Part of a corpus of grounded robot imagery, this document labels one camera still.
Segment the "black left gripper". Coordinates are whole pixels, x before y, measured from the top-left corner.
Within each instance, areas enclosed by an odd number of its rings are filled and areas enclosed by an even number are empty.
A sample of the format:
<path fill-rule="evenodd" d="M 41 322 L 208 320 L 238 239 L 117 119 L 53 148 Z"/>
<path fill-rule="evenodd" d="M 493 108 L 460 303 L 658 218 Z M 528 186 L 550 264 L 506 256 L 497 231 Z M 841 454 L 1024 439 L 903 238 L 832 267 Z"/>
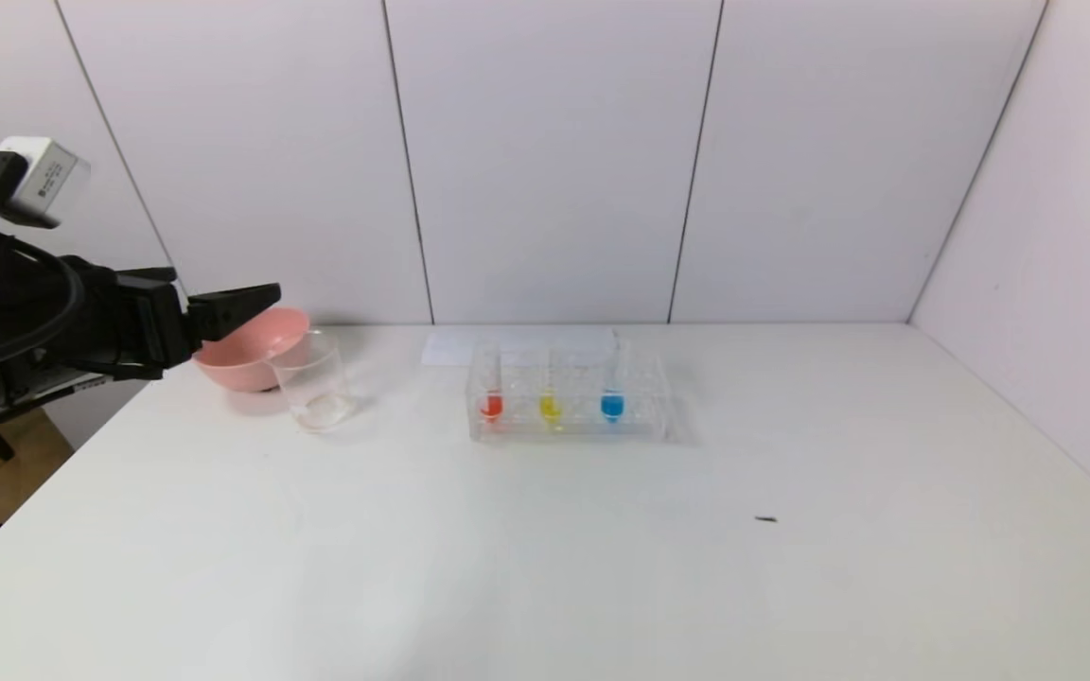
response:
<path fill-rule="evenodd" d="M 114 271 L 73 255 L 61 260 L 78 275 L 85 302 L 57 336 L 57 365 L 116 380 L 157 380 L 194 353 L 172 267 Z M 211 290 L 187 297 L 187 323 L 199 341 L 223 341 L 280 299 L 277 283 Z"/>

